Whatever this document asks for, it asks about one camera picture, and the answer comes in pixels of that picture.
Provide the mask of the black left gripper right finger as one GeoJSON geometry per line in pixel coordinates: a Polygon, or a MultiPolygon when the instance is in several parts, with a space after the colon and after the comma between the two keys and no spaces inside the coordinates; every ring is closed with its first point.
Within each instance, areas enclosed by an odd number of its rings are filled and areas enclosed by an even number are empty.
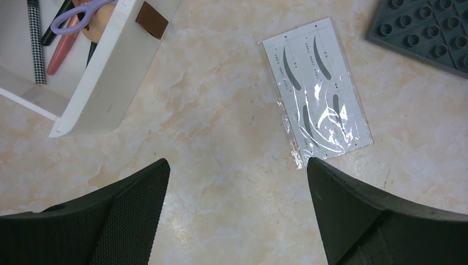
{"type": "Polygon", "coordinates": [[[467,263],[467,215],[400,198],[315,157],[307,177],[329,264],[467,263]]]}

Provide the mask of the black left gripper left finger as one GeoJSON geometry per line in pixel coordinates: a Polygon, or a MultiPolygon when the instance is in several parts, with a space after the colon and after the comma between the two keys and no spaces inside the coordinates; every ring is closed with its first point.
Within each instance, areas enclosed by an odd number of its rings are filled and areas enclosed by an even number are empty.
{"type": "Polygon", "coordinates": [[[148,264],[171,168],[162,158],[41,212],[1,217],[2,264],[148,264]]]}

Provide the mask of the white plastic drawer organizer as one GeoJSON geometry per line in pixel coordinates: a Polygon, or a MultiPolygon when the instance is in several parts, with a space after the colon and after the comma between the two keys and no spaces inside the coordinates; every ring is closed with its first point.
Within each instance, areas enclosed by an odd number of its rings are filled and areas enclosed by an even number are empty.
{"type": "Polygon", "coordinates": [[[56,74],[35,83],[26,1],[1,2],[1,95],[52,120],[50,137],[112,131],[121,123],[161,44],[179,1],[116,1],[89,56],[80,35],[56,74]]]}

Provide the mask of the rose gold blush brush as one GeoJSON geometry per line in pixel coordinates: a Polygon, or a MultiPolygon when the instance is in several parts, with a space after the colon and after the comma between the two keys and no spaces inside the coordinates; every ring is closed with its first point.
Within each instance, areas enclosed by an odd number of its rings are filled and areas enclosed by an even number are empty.
{"type": "Polygon", "coordinates": [[[54,54],[47,67],[47,70],[46,70],[47,75],[52,76],[57,72],[57,70],[62,65],[64,59],[68,55],[71,47],[73,46],[77,38],[77,35],[78,35],[78,32],[61,36],[56,46],[56,49],[54,51],[54,54]]]}

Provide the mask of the silver eyeliner pencil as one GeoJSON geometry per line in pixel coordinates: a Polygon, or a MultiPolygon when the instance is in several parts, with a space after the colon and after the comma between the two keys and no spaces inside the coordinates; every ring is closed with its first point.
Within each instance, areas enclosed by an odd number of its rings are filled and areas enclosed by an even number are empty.
{"type": "Polygon", "coordinates": [[[30,43],[33,57],[35,83],[46,84],[44,53],[41,44],[41,21],[39,1],[27,0],[30,43]]]}

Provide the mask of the beige makeup sponge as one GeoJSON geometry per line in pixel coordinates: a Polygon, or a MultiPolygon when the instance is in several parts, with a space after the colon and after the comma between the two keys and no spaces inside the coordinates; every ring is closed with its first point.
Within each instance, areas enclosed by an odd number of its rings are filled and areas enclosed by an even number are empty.
{"type": "Polygon", "coordinates": [[[110,17],[113,14],[116,4],[106,4],[99,8],[91,17],[88,25],[81,30],[81,33],[93,43],[99,43],[110,17]]]}

